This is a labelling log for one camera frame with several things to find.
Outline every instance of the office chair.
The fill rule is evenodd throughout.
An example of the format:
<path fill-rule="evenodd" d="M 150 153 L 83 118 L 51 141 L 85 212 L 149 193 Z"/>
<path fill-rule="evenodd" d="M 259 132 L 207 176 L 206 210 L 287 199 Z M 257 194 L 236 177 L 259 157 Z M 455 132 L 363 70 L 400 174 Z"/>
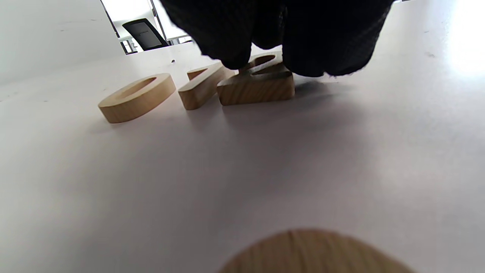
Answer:
<path fill-rule="evenodd" d="M 124 23 L 123 27 L 133 36 L 144 51 L 169 46 L 146 18 Z"/>

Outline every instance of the wooden number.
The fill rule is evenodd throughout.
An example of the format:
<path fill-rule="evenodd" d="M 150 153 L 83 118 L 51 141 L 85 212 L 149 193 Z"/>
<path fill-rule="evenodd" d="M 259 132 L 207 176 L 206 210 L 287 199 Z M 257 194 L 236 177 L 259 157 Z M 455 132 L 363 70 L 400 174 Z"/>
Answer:
<path fill-rule="evenodd" d="M 292 73 L 281 52 L 252 58 L 239 74 L 221 81 L 217 94 L 222 105 L 289 100 L 295 95 Z"/>
<path fill-rule="evenodd" d="M 200 108 L 216 93 L 217 83 L 233 75 L 222 63 L 187 72 L 190 81 L 178 90 L 183 106 L 187 110 Z"/>
<path fill-rule="evenodd" d="M 135 119 L 165 101 L 175 91 L 169 73 L 140 79 L 102 100 L 98 107 L 109 123 Z"/>

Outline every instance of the wooden block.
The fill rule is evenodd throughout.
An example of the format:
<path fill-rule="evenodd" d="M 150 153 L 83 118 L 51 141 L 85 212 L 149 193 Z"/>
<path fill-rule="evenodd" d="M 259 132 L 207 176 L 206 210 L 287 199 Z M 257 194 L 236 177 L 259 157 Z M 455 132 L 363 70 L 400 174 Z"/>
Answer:
<path fill-rule="evenodd" d="M 185 109 L 194 110 L 204 105 L 216 93 L 217 84 L 234 76 L 234 72 L 217 63 L 189 71 L 187 76 L 190 81 L 178 90 L 178 94 Z"/>
<path fill-rule="evenodd" d="M 281 52 L 258 55 L 238 75 L 221 81 L 217 94 L 222 105 L 289 100 L 295 95 L 293 74 Z"/>
<path fill-rule="evenodd" d="M 175 84 L 169 73 L 153 75 L 116 91 L 98 107 L 109 123 L 125 122 L 148 113 L 174 91 Z"/>
<path fill-rule="evenodd" d="M 351 237 L 293 230 L 239 253 L 219 273 L 412 273 L 402 263 Z"/>

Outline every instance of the black glove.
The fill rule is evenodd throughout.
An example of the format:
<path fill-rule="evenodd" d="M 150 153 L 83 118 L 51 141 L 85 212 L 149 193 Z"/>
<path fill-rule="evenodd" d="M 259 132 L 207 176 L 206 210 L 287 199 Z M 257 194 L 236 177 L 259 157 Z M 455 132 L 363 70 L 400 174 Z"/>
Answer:
<path fill-rule="evenodd" d="M 204 55 L 230 69 L 251 42 L 283 44 L 285 66 L 309 77 L 345 75 L 370 60 L 393 0 L 161 0 Z"/>

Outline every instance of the white table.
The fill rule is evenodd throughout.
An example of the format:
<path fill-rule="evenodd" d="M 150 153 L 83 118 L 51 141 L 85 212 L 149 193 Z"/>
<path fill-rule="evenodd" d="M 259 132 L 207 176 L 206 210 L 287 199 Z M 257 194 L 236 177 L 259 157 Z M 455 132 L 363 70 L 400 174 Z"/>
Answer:
<path fill-rule="evenodd" d="M 480 5 L 396 4 L 364 70 L 296 77 L 287 102 L 214 97 L 187 112 L 174 94 L 104 120 L 97 103 L 124 85 L 170 72 L 180 87 L 214 62 L 192 43 L 3 87 L 0 272 L 214 273 L 295 227 L 353 235 L 422 273 L 482 272 Z"/>

